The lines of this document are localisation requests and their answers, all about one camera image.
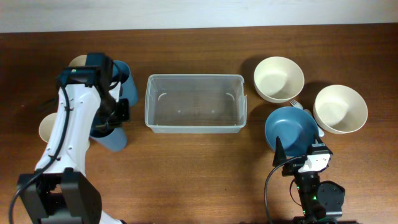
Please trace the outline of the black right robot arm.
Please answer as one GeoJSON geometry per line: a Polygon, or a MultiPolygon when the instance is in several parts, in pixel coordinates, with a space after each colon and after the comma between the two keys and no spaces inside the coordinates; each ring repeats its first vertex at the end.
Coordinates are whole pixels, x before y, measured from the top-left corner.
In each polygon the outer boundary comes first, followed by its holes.
{"type": "Polygon", "coordinates": [[[305,154],[288,159],[280,138],[276,138],[273,166],[282,167],[283,176],[294,176],[303,210],[303,216],[295,217],[294,223],[336,223],[342,216],[345,189],[332,181],[322,182],[319,176],[332,155],[320,137],[314,135],[305,154]]]}

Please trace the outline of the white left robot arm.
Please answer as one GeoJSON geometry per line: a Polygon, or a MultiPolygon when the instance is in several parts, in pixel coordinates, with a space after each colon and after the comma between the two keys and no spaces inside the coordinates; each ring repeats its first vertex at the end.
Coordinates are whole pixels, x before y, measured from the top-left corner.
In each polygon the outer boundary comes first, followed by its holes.
{"type": "Polygon", "coordinates": [[[119,97],[113,60],[88,53],[84,65],[57,77],[57,117],[45,151],[31,174],[21,174],[9,206],[12,223],[21,199],[32,223],[120,223],[103,211],[100,193],[86,178],[91,130],[105,132],[129,120],[129,101],[119,97]]]}

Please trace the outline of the blue cup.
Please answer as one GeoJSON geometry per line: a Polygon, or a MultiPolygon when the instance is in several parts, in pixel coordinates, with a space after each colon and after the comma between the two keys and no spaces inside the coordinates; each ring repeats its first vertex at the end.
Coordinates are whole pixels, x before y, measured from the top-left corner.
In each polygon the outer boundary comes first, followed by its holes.
{"type": "Polygon", "coordinates": [[[90,138],[114,152],[121,151],[127,146],[127,136],[123,128],[114,128],[107,131],[92,129],[90,138]]]}
{"type": "Polygon", "coordinates": [[[120,60],[114,60],[113,63],[114,65],[112,81],[115,82],[119,80],[119,74],[122,73],[121,87],[123,89],[123,92],[120,98],[128,99],[129,106],[132,107],[138,102],[139,96],[137,93],[137,88],[134,84],[130,67],[128,64],[120,60]]]}

